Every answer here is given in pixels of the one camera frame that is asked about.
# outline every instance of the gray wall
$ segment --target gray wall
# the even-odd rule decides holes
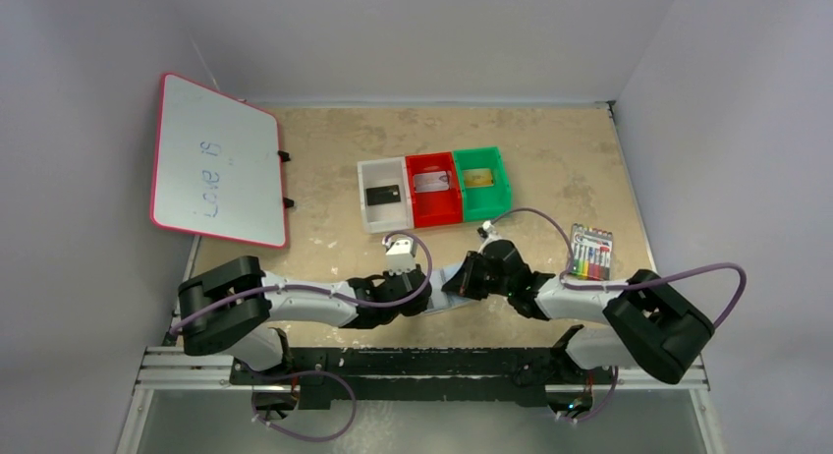
[[[0,452],[110,453],[190,238],[148,195],[168,0],[0,0]]]
[[[175,0],[220,86],[252,100],[619,95],[672,0]]]
[[[617,109],[660,270],[749,272],[705,352],[731,452],[833,452],[831,33],[833,0],[676,0]]]

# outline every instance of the wooden tabletop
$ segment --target wooden tabletop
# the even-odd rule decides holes
[[[289,246],[259,248],[203,238],[194,275],[240,255],[256,255],[263,269],[319,282],[364,277],[384,269],[381,235],[361,226],[358,161],[470,147],[500,147],[514,206],[532,206],[563,227],[582,223],[613,232],[613,278],[650,268],[613,123],[606,108],[275,108],[282,126]],[[476,250],[480,222],[414,230],[435,266]],[[557,272],[566,249],[543,219],[517,214],[498,230],[533,270]],[[423,262],[424,255],[417,255]],[[292,346],[524,347],[551,346],[571,320],[537,321],[518,315],[500,296],[415,317],[399,316],[372,330],[284,322]]]

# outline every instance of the black card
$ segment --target black card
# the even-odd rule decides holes
[[[399,194],[399,186],[382,186],[364,189],[364,198],[368,205],[381,205],[402,201],[402,197]]]

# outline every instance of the table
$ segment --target table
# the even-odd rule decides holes
[[[274,108],[285,166],[289,246],[271,250],[212,238],[201,240],[194,274],[240,255],[296,279],[337,281],[384,268],[382,235],[361,227],[358,161],[496,145],[513,185],[514,205],[533,206],[564,227],[575,222],[613,232],[613,278],[650,268],[651,257],[607,105],[584,108]],[[479,222],[416,233],[435,266],[476,250]],[[543,219],[520,214],[501,221],[533,270],[556,272],[566,249]],[[293,346],[524,347],[551,346],[574,321],[524,318],[492,296],[451,311],[398,317],[373,330],[284,322]]]

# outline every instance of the whiteboard stand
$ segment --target whiteboard stand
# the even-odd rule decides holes
[[[271,114],[176,74],[162,76],[150,219],[202,236],[287,245],[280,128]]]

